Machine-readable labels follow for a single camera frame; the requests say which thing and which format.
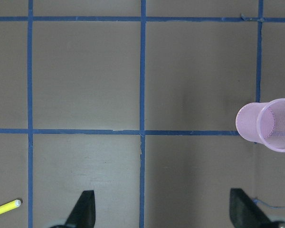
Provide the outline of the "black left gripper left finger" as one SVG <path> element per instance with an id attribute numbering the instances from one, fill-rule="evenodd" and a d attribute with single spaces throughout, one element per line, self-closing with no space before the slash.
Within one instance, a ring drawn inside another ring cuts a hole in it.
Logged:
<path id="1" fill-rule="evenodd" d="M 66 220 L 67 228 L 93 228 L 95 226 L 95 193 L 85 190 Z"/>

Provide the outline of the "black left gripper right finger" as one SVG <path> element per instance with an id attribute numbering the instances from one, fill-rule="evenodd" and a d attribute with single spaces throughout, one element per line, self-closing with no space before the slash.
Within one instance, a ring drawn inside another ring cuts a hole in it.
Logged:
<path id="1" fill-rule="evenodd" d="M 229 217 L 235 228 L 260 228 L 271 220 L 240 188 L 231 188 Z"/>

